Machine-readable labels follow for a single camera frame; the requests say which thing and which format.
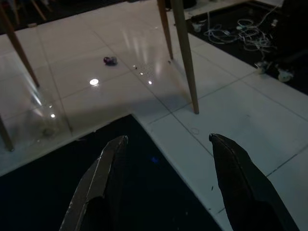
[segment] black floor mat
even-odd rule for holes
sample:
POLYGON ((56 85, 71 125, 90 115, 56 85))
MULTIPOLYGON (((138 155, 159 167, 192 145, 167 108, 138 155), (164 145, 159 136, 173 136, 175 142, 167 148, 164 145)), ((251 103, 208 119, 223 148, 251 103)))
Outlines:
MULTIPOLYGON (((41 1, 36 1, 43 14, 46 16, 47 21, 44 21, 40 17, 39 13, 30 1, 25 1, 25 7, 20 7, 18 10, 20 25, 17 25, 15 15, 8 4, 5 5, 5 12, 8 15, 12 25, 14 26, 14 29, 20 30, 28 28, 28 24, 36 23, 39 25, 48 23, 54 20, 67 18, 75 14, 92 11, 123 1, 125 0, 50 0, 49 2, 52 12, 49 12, 48 9, 41 3, 41 1)), ((0 28, 0 34, 4 34, 2 28, 0 28)))
POLYGON ((221 230, 132 116, 0 177, 1 230, 58 230, 80 178, 120 135, 128 136, 123 230, 221 230))
MULTIPOLYGON (((218 9, 210 12, 210 27, 213 28, 215 25, 221 24, 222 29, 232 31, 238 26, 237 21, 239 19, 251 19, 257 24, 261 22, 262 18, 273 8, 274 6, 272 5, 264 4, 257 1, 248 1, 230 7, 218 9)), ((281 15, 279 14, 279 10, 273 11, 267 16, 264 23, 260 26, 260 29, 264 32, 270 33, 271 23, 274 19, 279 20, 280 18, 281 15)), ((204 23, 205 25, 202 27, 201 32, 195 32, 192 26, 192 22, 200 22, 203 20, 207 20, 207 13, 196 15, 191 19, 186 20, 188 32, 212 44, 213 46, 216 46, 224 52, 250 64, 251 66, 255 67, 255 63, 261 61, 261 52, 246 51, 241 41, 236 41, 231 44, 216 44, 209 41, 208 37, 204 35, 204 32, 207 31, 207 22, 204 23)), ((279 72, 274 66, 272 66, 267 71, 267 74, 269 74, 273 78, 278 78, 279 72)), ((306 77, 306 75, 307 74, 304 72, 299 73, 296 78, 287 82, 286 84, 308 95, 308 78, 306 77)))

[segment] black carpet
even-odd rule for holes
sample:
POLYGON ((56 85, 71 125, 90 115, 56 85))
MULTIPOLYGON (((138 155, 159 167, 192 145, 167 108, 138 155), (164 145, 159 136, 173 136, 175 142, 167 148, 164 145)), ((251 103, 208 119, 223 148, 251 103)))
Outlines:
MULTIPOLYGON (((21 22, 20 25, 17 25, 15 15, 8 4, 5 5, 5 12, 8 15, 11 23, 13 24, 14 29, 20 30, 28 28, 28 24, 36 23, 37 25, 39 25, 61 18, 67 18, 75 14, 92 11, 123 1, 125 0, 50 0, 50 7, 53 12, 49 12, 46 7, 41 3, 41 1, 36 1, 37 5, 47 18, 47 21, 44 21, 30 1, 22 0, 25 7, 21 7, 18 10, 21 22)), ((0 29, 0 34, 4 34, 2 28, 0 29)))
MULTIPOLYGON (((236 4, 210 12, 210 26, 213 28, 215 25, 221 24, 222 29, 234 32, 235 28, 238 26, 237 21, 239 19, 251 19, 257 24, 262 20, 264 15, 266 15, 272 9, 272 5, 256 1, 236 4)), ((260 29, 270 34, 272 30, 272 27, 270 26, 271 23, 274 19, 279 20, 280 18, 281 15, 279 14, 279 10, 272 12, 260 26, 260 29)), ((207 19, 207 13, 197 15, 191 19, 186 20, 188 32, 253 67, 255 67, 255 63, 262 60, 262 54, 260 51, 246 51, 244 49, 243 42, 241 41, 236 41, 230 44, 216 44, 209 41, 208 37, 204 35, 204 32, 207 31, 207 22, 205 22, 205 25, 202 27, 202 31, 200 33, 195 32, 192 26, 192 22, 200 22, 205 19, 207 19)), ((266 73, 273 78, 278 78, 279 74, 278 70, 274 66, 272 66, 266 73)), ((295 78, 286 84, 308 95, 307 73, 298 72, 295 75, 295 78)))
POLYGON ((132 116, 0 177, 1 230, 58 230, 80 178, 120 135, 128 136, 123 230, 221 230, 132 116))

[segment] white tile floor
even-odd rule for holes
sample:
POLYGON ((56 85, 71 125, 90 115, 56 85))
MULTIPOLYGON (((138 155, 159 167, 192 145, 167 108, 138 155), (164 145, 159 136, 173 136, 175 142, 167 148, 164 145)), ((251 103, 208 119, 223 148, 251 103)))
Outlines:
MULTIPOLYGON (((239 1, 199 0, 185 14, 239 1)), ((7 37, 0 36, 0 114, 15 144, 9 153, 0 141, 0 175, 133 113, 224 230, 231 227, 217 184, 211 132, 250 153, 300 230, 307 230, 308 96, 190 35, 200 104, 200 114, 193 114, 171 12, 168 18, 171 64, 155 0, 18 31, 40 89, 7 37), (105 56, 116 56, 119 64, 105 66, 105 56), (97 86, 89 84, 94 78, 97 86)))

